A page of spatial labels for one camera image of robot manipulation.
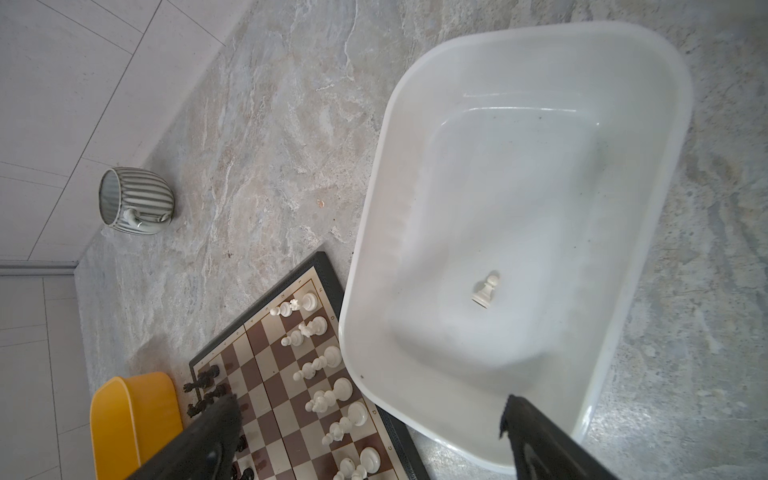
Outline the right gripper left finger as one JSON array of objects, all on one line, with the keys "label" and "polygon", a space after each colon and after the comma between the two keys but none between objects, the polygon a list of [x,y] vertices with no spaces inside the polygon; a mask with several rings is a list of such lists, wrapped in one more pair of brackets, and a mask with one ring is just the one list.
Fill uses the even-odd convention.
[{"label": "right gripper left finger", "polygon": [[241,428],[237,398],[227,394],[128,479],[230,479]]}]

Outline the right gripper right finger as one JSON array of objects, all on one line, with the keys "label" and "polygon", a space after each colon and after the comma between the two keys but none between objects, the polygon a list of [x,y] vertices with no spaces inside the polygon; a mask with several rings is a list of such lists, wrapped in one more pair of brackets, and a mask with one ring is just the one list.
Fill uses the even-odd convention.
[{"label": "right gripper right finger", "polygon": [[518,479],[618,479],[524,397],[507,398],[499,437],[504,434]]}]

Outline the white pawn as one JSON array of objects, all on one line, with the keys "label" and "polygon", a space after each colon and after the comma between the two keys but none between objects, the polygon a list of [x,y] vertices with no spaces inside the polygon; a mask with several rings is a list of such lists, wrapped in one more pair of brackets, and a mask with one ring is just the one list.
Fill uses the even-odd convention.
[{"label": "white pawn", "polygon": [[498,283],[499,277],[495,274],[489,274],[482,282],[482,285],[472,294],[472,301],[482,308],[488,309]]}]

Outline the yellow plastic tray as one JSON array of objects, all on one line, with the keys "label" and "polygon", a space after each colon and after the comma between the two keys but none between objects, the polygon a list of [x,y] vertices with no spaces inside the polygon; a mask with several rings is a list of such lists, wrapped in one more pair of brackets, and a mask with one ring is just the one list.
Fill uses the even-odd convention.
[{"label": "yellow plastic tray", "polygon": [[96,477],[129,477],[182,430],[176,390],[167,374],[110,379],[90,406]]}]

